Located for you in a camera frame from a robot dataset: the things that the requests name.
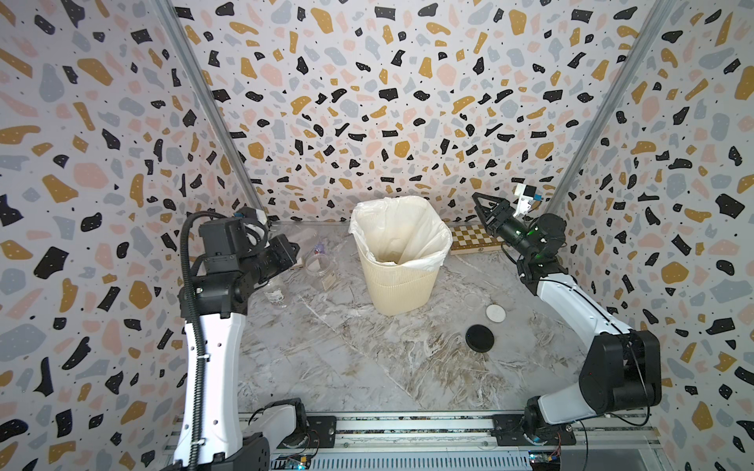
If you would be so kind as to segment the clear labelled plastic jar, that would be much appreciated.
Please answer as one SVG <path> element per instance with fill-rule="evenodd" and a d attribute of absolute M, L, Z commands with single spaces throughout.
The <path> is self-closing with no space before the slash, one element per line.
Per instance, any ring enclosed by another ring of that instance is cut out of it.
<path fill-rule="evenodd" d="M 261 290 L 274 306 L 286 307 L 289 299 L 288 288 L 280 277 L 270 280 Z"/>

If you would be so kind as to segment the white round jar lid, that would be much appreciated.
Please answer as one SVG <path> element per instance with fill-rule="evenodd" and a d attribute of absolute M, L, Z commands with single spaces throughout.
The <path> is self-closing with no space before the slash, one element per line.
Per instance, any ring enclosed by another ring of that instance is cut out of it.
<path fill-rule="evenodd" d="M 503 323 L 507 318 L 507 312 L 498 304 L 490 304 L 485 309 L 485 315 L 492 323 Z"/>

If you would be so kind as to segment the black round jar lid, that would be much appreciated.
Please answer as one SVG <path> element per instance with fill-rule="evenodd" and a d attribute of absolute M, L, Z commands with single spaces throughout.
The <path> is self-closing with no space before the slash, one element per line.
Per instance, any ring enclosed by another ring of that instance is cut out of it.
<path fill-rule="evenodd" d="M 465 343 L 475 352 L 487 353 L 495 345 L 492 331 L 483 325 L 472 325 L 465 332 Z"/>

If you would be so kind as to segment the black lid brown jar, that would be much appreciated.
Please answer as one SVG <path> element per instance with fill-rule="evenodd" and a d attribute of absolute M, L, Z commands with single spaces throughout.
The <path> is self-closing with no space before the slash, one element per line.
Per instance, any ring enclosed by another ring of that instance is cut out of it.
<path fill-rule="evenodd" d="M 318 260 L 314 267 L 314 280 L 323 292 L 331 290 L 338 280 L 336 266 L 327 260 Z"/>

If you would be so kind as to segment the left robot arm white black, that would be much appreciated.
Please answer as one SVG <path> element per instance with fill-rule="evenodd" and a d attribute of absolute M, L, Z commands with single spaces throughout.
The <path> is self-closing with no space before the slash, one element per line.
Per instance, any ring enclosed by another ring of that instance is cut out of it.
<path fill-rule="evenodd" d="M 267 470 L 280 445 L 309 439 L 298 398 L 240 421 L 237 385 L 249 298 L 296 265 L 300 248 L 271 235 L 266 214 L 188 215 L 180 231 L 179 300 L 188 341 L 187 395 L 171 470 Z"/>

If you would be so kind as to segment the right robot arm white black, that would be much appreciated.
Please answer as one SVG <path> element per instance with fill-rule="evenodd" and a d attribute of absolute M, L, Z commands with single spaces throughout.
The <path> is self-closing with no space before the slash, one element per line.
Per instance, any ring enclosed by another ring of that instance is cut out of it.
<path fill-rule="evenodd" d="M 528 400 L 524 434 L 531 441 L 543 440 L 545 434 L 583 419 L 658 405 L 660 342 L 600 306 L 561 265 L 558 252 L 566 242 L 566 221 L 546 213 L 524 223 L 506 198 L 477 192 L 472 200 L 488 235 L 518 253 L 514 264 L 520 282 L 554 308 L 588 349 L 573 385 Z"/>

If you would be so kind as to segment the wooden folding chess board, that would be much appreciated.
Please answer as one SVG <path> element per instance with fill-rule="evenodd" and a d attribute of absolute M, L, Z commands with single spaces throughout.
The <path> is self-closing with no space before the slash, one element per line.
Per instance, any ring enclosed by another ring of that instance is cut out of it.
<path fill-rule="evenodd" d="M 491 237 L 481 225 L 463 225 L 451 227 L 453 243 L 450 253 L 466 255 L 499 251 L 504 241 L 500 237 Z"/>

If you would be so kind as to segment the white plastic bin liner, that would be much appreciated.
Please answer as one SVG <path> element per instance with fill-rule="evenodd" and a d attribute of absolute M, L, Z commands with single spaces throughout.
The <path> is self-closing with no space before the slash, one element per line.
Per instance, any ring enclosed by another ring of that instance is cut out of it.
<path fill-rule="evenodd" d="M 351 212 L 349 233 L 367 262 L 425 272 L 439 270 L 453 244 L 450 228 L 420 196 L 357 204 Z"/>

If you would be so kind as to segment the clear round jar lid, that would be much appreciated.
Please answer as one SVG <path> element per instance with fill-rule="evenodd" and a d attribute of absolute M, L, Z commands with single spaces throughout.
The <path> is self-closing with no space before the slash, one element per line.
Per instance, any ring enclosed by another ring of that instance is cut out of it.
<path fill-rule="evenodd" d="M 478 294 L 474 294 L 473 292 L 463 297 L 463 303 L 470 310 L 478 309 L 483 304 L 483 302 L 483 298 Z"/>

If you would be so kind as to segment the cream ribbed trash bin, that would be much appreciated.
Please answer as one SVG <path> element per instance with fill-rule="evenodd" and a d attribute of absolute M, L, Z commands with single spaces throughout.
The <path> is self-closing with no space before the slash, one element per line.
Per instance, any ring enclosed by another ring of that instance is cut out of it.
<path fill-rule="evenodd" d="M 359 260 L 372 304 L 384 316 L 397 316 L 424 306 L 439 274 L 439 270 L 428 272 L 372 262 L 362 251 Z"/>

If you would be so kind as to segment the aluminium corner post right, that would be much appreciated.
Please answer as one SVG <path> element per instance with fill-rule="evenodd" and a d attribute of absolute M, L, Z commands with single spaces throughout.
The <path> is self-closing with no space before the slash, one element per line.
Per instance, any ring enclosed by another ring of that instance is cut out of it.
<path fill-rule="evenodd" d="M 617 111 L 622 103 L 622 96 L 631 84 L 632 78 L 636 74 L 642 61 L 645 59 L 654 40 L 660 34 L 663 24 L 673 11 L 673 1 L 657 0 L 653 3 L 651 10 L 645 19 L 638 38 L 634 41 L 632 50 L 628 52 L 626 61 L 620 68 L 616 80 L 609 88 L 602 106 L 599 108 L 592 120 L 592 123 L 586 129 L 584 139 L 577 147 L 575 156 L 571 159 L 569 167 L 565 170 L 559 186 L 556 188 L 554 195 L 550 199 L 545 212 L 556 214 L 559 212 L 561 205 L 565 202 L 567 194 L 571 187 L 579 179 L 579 171 L 586 163 L 591 150 L 596 145 L 604 127 L 608 124 L 610 117 Z"/>

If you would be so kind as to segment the aluminium corner post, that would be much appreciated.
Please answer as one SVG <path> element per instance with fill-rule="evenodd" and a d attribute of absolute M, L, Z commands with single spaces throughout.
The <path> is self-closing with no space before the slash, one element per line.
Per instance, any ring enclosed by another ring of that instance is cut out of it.
<path fill-rule="evenodd" d="M 592 123 L 586 129 L 584 139 L 577 147 L 575 156 L 571 159 L 569 167 L 565 170 L 559 186 L 556 188 L 554 195 L 550 199 L 545 212 L 556 214 L 559 212 L 561 205 L 565 202 L 567 194 L 571 187 L 579 179 L 579 171 L 586 163 L 591 150 L 596 145 L 604 127 L 608 124 L 610 117 L 617 111 L 622 103 L 622 96 L 631 84 L 632 78 L 636 74 L 642 61 L 645 59 L 654 40 L 660 34 L 663 24 L 673 11 L 673 1 L 657 0 L 653 3 L 651 10 L 645 19 L 638 38 L 634 41 L 632 50 L 628 52 L 626 61 L 620 68 L 616 80 L 609 88 L 602 106 L 599 108 L 592 120 Z"/>
<path fill-rule="evenodd" d="M 207 121 L 210 123 L 213 131 L 215 131 L 215 135 L 229 160 L 233 175 L 236 177 L 239 187 L 245 195 L 243 201 L 252 208 L 262 210 L 263 204 L 254 189 L 245 166 L 243 166 L 239 151 L 231 138 L 231 133 L 228 131 L 216 106 L 211 88 L 202 76 L 200 64 L 196 56 L 194 56 L 194 51 L 192 51 L 190 41 L 183 30 L 173 3 L 168 0 L 155 0 L 152 4 L 156 10 L 155 15 L 159 17 L 163 27 L 165 27 L 166 35 L 174 46 L 176 55 L 186 71 L 188 81 L 196 93 L 196 98 L 206 113 Z"/>

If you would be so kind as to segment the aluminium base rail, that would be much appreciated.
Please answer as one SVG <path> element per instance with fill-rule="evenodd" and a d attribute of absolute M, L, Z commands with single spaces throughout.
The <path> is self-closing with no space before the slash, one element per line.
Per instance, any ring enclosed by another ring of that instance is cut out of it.
<path fill-rule="evenodd" d="M 513 411 L 310 412 L 270 470 L 669 470 L 654 429 L 581 419 L 530 441 Z"/>

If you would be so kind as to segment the aluminium corner post left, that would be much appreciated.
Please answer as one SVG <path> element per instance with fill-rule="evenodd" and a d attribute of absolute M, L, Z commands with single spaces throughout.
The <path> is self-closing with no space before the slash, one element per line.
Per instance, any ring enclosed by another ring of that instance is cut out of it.
<path fill-rule="evenodd" d="M 231 133 L 228 131 L 216 106 L 211 88 L 202 76 L 200 64 L 196 56 L 194 56 L 194 51 L 192 51 L 190 41 L 183 30 L 173 3 L 168 0 L 155 0 L 152 4 L 156 10 L 155 15 L 159 17 L 163 27 L 165 27 L 166 35 L 174 46 L 176 55 L 186 71 L 188 81 L 196 93 L 196 98 L 206 113 L 207 121 L 210 123 L 213 131 L 215 131 L 215 135 L 229 160 L 233 175 L 236 177 L 239 187 L 245 195 L 243 201 L 252 208 L 262 210 L 263 204 L 254 189 L 245 166 L 243 166 L 239 151 L 231 138 Z"/>

